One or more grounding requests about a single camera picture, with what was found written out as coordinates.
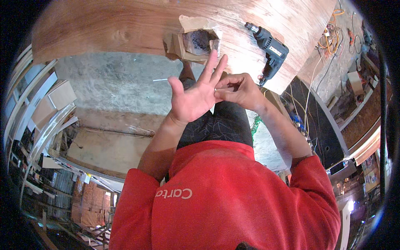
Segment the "forearm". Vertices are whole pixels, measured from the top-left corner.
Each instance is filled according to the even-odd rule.
[[[176,147],[186,127],[170,112],[144,151],[138,169],[161,182],[171,166]]]
[[[304,136],[278,111],[265,100],[257,111],[268,128],[275,145],[287,166],[296,166],[297,163],[312,156],[310,146]]]

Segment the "shirt sleeve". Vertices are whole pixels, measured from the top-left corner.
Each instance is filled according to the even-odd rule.
[[[298,163],[290,188],[307,249],[334,249],[340,232],[340,214],[333,188],[318,156]]]
[[[128,171],[112,223],[110,249],[151,249],[152,207],[159,187],[142,171]]]

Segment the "red shirt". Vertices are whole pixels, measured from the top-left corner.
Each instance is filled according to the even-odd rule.
[[[110,249],[334,249],[340,217],[317,156],[301,161],[290,188],[254,160],[253,148],[205,141],[176,151],[161,186],[129,170]]]

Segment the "person's right hand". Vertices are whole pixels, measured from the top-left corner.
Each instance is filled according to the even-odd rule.
[[[245,109],[260,112],[268,100],[247,73],[228,75],[215,86],[217,101],[235,102]]]

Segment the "person's left hand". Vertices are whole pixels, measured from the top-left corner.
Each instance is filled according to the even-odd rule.
[[[223,55],[215,71],[212,72],[218,62],[217,51],[212,50],[198,81],[186,91],[184,91],[182,82],[176,76],[168,77],[168,82],[172,87],[173,119],[181,123],[193,122],[209,111],[216,102],[220,101],[214,97],[214,89],[221,78],[227,61],[228,56]]]

